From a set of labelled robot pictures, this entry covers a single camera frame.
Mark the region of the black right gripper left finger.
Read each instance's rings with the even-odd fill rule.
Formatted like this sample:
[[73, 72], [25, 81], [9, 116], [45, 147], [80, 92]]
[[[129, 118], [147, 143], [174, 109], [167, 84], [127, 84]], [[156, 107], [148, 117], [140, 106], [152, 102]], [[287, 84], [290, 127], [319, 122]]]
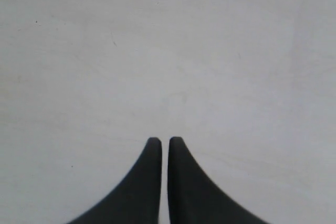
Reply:
[[151, 137], [115, 189], [71, 223], [158, 223], [161, 177], [162, 143]]

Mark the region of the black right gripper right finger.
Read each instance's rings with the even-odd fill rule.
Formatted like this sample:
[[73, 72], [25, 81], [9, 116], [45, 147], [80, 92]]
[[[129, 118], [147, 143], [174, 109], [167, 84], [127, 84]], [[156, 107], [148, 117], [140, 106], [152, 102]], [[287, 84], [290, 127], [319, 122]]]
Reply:
[[225, 194], [177, 136], [169, 142], [167, 196], [170, 223], [265, 223]]

